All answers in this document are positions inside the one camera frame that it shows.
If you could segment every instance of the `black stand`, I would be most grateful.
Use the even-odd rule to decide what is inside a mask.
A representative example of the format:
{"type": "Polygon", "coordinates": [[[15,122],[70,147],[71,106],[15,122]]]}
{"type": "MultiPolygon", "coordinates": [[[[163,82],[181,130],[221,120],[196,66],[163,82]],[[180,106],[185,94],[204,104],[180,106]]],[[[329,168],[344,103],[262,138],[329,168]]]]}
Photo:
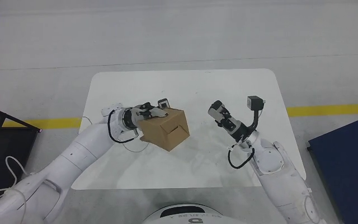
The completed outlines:
{"type": "MultiPolygon", "coordinates": [[[[41,131],[31,124],[0,111],[0,189],[9,188],[14,182],[14,178],[6,166],[5,158],[12,156],[25,167],[36,136],[41,131]],[[6,119],[22,124],[24,127],[3,128],[2,125],[6,119]]],[[[12,159],[8,159],[8,164],[15,173],[17,180],[20,180],[22,170],[19,165],[12,159]]]]}

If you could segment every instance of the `black cable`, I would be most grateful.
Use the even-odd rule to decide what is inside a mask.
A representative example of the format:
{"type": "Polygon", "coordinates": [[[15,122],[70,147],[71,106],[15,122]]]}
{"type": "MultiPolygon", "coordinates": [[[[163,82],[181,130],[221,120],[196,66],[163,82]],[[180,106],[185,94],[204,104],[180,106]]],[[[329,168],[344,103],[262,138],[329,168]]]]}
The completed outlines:
{"type": "Polygon", "coordinates": [[[230,166],[234,169],[240,169],[241,167],[243,167],[245,164],[247,164],[248,161],[250,161],[252,158],[253,158],[253,155],[255,154],[255,148],[252,148],[252,152],[250,154],[250,156],[239,166],[234,166],[230,160],[230,153],[231,153],[231,150],[229,150],[229,153],[228,153],[228,160],[229,160],[229,163],[230,163],[230,166]]]}
{"type": "Polygon", "coordinates": [[[108,134],[110,135],[110,138],[112,139],[112,141],[114,141],[114,142],[116,142],[116,143],[127,143],[127,142],[130,142],[130,141],[132,141],[132,140],[134,140],[134,138],[131,138],[131,139],[128,139],[128,140],[125,140],[125,141],[118,141],[118,140],[115,140],[114,139],[114,137],[112,136],[112,134],[111,134],[111,125],[110,125],[110,123],[111,123],[111,116],[112,116],[112,114],[115,112],[115,110],[112,110],[111,112],[110,112],[110,114],[108,115],[108,122],[107,122],[107,127],[108,127],[108,134]]]}

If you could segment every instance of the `navy blue mat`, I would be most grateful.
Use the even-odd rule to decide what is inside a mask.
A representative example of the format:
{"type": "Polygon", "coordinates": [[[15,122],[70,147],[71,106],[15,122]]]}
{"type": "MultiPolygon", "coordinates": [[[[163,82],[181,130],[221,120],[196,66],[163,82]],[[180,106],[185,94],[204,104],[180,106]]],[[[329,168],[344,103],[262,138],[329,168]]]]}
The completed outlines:
{"type": "Polygon", "coordinates": [[[358,121],[309,141],[345,224],[358,224],[358,121]]]}

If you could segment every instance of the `gray floor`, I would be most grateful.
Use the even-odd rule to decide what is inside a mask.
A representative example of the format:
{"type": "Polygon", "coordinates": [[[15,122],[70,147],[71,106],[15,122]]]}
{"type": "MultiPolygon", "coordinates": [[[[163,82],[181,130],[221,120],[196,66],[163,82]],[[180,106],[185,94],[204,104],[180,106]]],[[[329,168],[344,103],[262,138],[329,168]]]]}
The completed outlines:
{"type": "MultiPolygon", "coordinates": [[[[1,0],[0,110],[21,119],[81,117],[97,72],[159,69],[269,68],[286,106],[357,104],[357,11],[356,1],[339,0],[1,0]]],[[[328,223],[339,221],[306,143],[357,118],[290,119],[328,223]]],[[[77,131],[43,131],[26,169],[43,168],[77,131]]],[[[174,202],[207,204],[248,223],[285,223],[263,191],[250,191],[72,190],[55,223],[140,223],[174,202]]]]}

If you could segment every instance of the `table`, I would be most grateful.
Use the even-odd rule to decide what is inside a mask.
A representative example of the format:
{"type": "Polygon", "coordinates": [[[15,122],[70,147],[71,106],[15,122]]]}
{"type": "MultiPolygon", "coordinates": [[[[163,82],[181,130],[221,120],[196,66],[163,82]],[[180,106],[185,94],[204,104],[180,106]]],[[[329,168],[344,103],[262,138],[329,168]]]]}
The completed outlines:
{"type": "MultiPolygon", "coordinates": [[[[121,102],[135,106],[147,101],[153,105],[167,98],[171,107],[185,111],[190,137],[171,152],[155,145],[139,153],[115,144],[92,164],[72,185],[73,189],[160,189],[260,186],[251,166],[230,167],[227,147],[234,143],[224,129],[217,127],[208,108],[221,100],[231,114],[250,125],[253,112],[247,96],[266,100],[257,130],[269,141],[282,143],[305,179],[304,166],[274,73],[268,69],[229,69],[192,71],[104,72],[96,74],[89,88],[83,116],[95,123],[101,109],[121,102]]],[[[89,126],[82,120],[80,131],[89,126]]],[[[126,143],[140,151],[147,143],[139,138],[126,143]]],[[[235,150],[236,164],[247,158],[235,150]]]]}

